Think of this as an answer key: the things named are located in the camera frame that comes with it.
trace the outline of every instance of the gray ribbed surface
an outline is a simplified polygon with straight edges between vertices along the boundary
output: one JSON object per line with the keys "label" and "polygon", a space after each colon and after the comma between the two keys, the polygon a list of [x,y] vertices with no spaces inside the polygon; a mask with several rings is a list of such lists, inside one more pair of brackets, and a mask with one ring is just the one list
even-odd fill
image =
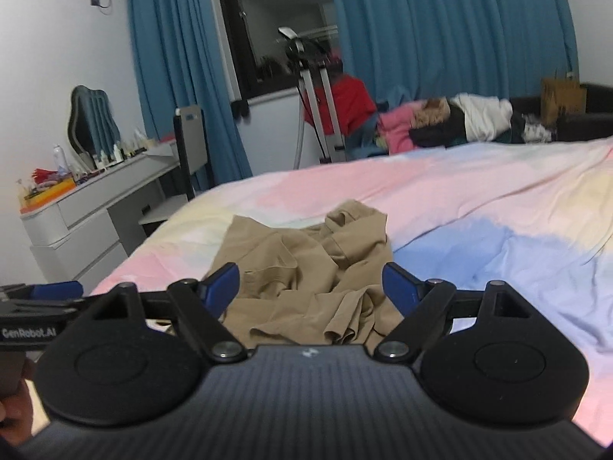
{"label": "gray ribbed surface", "polygon": [[54,422],[22,451],[31,460],[590,460],[601,451],[569,422],[511,432],[461,422],[407,368],[378,364],[361,347],[316,350],[261,347],[215,368],[155,422],[112,431]]}

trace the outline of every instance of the bed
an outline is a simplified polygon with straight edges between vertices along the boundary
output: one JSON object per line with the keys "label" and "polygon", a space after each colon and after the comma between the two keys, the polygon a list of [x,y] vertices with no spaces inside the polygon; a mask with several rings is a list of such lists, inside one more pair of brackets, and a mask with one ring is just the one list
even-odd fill
{"label": "bed", "polygon": [[505,279],[522,293],[588,360],[575,422],[613,441],[613,138],[428,149],[226,184],[180,210],[94,293],[202,278],[234,215],[305,227],[349,199],[388,215],[394,259],[416,276],[461,289]]}

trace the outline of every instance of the vanity table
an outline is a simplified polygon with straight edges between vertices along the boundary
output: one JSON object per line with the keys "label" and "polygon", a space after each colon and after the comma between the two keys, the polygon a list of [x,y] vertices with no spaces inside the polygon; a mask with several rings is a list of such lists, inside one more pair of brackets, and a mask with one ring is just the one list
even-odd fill
{"label": "vanity table", "polygon": [[48,282],[76,280],[89,294],[145,240],[138,221],[164,200],[159,178],[179,166],[161,144],[21,216]]}

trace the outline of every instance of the black sofa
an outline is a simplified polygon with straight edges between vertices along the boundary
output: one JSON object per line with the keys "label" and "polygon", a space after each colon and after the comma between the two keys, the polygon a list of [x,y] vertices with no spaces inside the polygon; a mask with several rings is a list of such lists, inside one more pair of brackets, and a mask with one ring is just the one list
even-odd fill
{"label": "black sofa", "polygon": [[[613,136],[613,87],[584,83],[587,88],[585,114],[561,116],[556,123],[557,141],[589,141]],[[540,97],[511,99],[513,111],[541,115]]]}

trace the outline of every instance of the pink garment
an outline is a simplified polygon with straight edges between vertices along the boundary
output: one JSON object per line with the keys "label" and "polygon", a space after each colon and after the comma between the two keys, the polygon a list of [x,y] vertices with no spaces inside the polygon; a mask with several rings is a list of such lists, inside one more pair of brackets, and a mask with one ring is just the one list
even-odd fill
{"label": "pink garment", "polygon": [[379,133],[385,138],[390,155],[415,149],[409,130],[415,122],[415,111],[424,108],[424,101],[404,103],[391,112],[379,115]]}

